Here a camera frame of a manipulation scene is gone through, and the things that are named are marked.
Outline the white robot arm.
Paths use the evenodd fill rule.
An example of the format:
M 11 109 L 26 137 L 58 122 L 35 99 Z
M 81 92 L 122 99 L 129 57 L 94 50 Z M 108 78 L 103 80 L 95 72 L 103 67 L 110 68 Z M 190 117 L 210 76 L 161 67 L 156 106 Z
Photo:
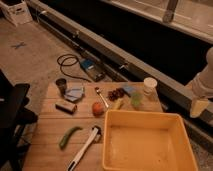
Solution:
M 213 98 L 213 47 L 206 53 L 206 67 L 192 80 L 192 91 L 195 98 L 192 100 L 190 116 L 199 117 L 209 105 L 209 98 Z

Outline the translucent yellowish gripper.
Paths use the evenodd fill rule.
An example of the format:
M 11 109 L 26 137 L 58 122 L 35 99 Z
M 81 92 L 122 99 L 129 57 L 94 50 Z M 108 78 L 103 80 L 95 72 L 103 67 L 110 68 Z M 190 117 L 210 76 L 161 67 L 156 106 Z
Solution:
M 199 117 L 208 105 L 209 101 L 207 99 L 198 99 L 198 98 L 193 99 L 190 108 L 190 117 L 191 118 Z

